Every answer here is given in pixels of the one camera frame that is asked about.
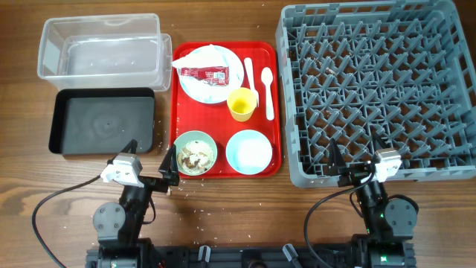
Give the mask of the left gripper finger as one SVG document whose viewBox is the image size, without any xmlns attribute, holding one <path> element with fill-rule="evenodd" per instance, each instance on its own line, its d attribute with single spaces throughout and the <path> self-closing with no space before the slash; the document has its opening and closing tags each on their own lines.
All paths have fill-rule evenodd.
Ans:
<svg viewBox="0 0 476 268">
<path fill-rule="evenodd" d="M 136 154 L 138 142 L 135 139 L 132 139 L 122 150 L 122 153 L 131 153 Z"/>
<path fill-rule="evenodd" d="M 176 146 L 173 144 L 167 151 L 158 172 L 162 174 L 164 178 L 177 178 L 178 166 L 176 160 Z"/>
</svg>

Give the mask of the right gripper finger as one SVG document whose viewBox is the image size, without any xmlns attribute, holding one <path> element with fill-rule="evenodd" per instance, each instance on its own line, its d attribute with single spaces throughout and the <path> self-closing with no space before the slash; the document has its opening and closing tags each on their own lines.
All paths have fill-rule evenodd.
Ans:
<svg viewBox="0 0 476 268">
<path fill-rule="evenodd" d="M 328 176 L 340 176 L 345 172 L 346 162 L 339 150 L 334 138 L 330 139 L 329 144 L 329 161 L 327 163 Z"/>
<path fill-rule="evenodd" d="M 376 132 L 373 132 L 371 137 L 372 137 L 373 149 L 375 152 L 377 150 L 387 149 L 387 144 L 382 140 L 380 135 L 378 135 Z"/>
</svg>

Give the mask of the green bowl with leftovers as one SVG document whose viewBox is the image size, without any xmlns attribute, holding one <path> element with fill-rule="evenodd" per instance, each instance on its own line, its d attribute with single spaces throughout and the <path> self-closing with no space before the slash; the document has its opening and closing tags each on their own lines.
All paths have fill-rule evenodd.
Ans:
<svg viewBox="0 0 476 268">
<path fill-rule="evenodd" d="M 201 176 L 214 166 L 218 148 L 215 141 L 198 130 L 182 133 L 175 141 L 178 170 L 186 176 Z"/>
</svg>

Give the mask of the light blue bowl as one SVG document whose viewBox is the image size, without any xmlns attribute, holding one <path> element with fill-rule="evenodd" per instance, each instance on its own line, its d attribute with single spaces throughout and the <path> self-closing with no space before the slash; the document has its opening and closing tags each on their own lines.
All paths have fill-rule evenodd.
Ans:
<svg viewBox="0 0 476 268">
<path fill-rule="evenodd" d="M 269 139 L 256 130 L 242 130 L 228 141 L 225 156 L 228 164 L 243 175 L 257 175 L 271 163 L 273 149 Z"/>
</svg>

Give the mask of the yellow plastic cup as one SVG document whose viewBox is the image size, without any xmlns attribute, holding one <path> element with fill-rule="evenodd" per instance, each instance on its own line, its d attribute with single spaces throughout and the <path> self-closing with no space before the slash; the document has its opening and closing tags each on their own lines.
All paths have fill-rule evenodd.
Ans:
<svg viewBox="0 0 476 268">
<path fill-rule="evenodd" d="M 257 107 L 255 94 L 247 88 L 239 88 L 229 94 L 227 105 L 231 116 L 238 122 L 244 122 L 250 119 Z"/>
</svg>

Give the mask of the red ketchup sachet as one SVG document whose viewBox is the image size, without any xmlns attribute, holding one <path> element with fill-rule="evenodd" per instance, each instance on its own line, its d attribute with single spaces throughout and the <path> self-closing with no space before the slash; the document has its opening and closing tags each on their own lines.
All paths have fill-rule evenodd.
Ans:
<svg viewBox="0 0 476 268">
<path fill-rule="evenodd" d="M 179 74 L 185 77 L 192 77 L 210 86 L 227 86 L 229 84 L 229 67 L 227 66 L 184 67 L 180 70 Z"/>
</svg>

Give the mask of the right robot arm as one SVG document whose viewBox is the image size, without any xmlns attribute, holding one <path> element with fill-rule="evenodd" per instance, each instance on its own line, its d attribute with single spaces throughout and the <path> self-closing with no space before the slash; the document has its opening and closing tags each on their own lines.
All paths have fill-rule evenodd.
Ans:
<svg viewBox="0 0 476 268">
<path fill-rule="evenodd" d="M 347 267 L 415 267 L 414 236 L 419 206 L 407 196 L 390 196 L 384 182 L 402 165 L 398 151 L 372 135 L 375 152 L 370 161 L 350 165 L 335 139 L 329 145 L 328 174 L 338 177 L 338 186 L 350 186 L 360 206 L 367 234 L 355 234 L 346 248 Z"/>
</svg>

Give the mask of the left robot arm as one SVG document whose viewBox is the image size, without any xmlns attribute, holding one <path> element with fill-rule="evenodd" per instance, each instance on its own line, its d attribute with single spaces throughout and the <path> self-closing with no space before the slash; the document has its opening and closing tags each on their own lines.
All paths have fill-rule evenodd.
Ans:
<svg viewBox="0 0 476 268">
<path fill-rule="evenodd" d="M 150 224 L 145 220 L 148 208 L 154 208 L 152 193 L 169 195 L 172 186 L 179 184 L 176 146 L 164 157 L 158 172 L 161 178 L 142 176 L 142 165 L 135 154 L 137 141 L 132 139 L 123 150 L 107 162 L 100 174 L 104 182 L 123 186 L 118 202 L 101 205 L 93 216 L 99 243 L 96 252 L 86 256 L 86 266 L 112 267 L 165 267 L 165 258 L 149 238 L 140 238 L 141 227 Z"/>
</svg>

